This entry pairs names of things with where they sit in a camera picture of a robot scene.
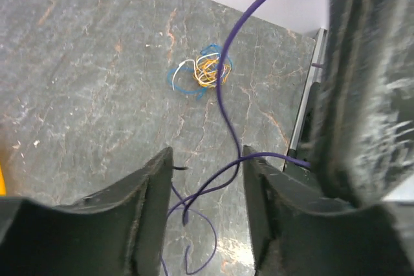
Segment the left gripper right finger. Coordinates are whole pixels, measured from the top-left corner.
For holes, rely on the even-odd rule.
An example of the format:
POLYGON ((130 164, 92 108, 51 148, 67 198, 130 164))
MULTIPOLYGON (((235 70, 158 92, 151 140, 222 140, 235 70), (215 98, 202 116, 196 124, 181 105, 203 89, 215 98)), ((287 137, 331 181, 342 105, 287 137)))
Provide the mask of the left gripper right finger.
POLYGON ((412 275, 413 203, 350 208, 244 146, 256 275, 412 275))

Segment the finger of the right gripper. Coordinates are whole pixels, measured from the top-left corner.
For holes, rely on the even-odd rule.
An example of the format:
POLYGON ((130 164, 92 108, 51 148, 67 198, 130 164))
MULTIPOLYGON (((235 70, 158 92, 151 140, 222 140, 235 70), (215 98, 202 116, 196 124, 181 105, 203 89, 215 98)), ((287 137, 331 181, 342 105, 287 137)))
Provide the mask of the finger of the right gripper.
POLYGON ((372 204, 413 173, 413 0, 330 0, 311 134, 322 191, 372 204))

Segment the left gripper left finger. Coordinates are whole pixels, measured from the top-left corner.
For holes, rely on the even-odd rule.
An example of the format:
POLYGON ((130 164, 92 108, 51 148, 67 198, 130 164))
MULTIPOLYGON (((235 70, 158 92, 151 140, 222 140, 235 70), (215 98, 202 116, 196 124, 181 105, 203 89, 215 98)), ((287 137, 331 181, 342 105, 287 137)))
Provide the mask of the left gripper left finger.
POLYGON ((2 275, 158 275, 173 150, 71 205, 1 199, 2 275))

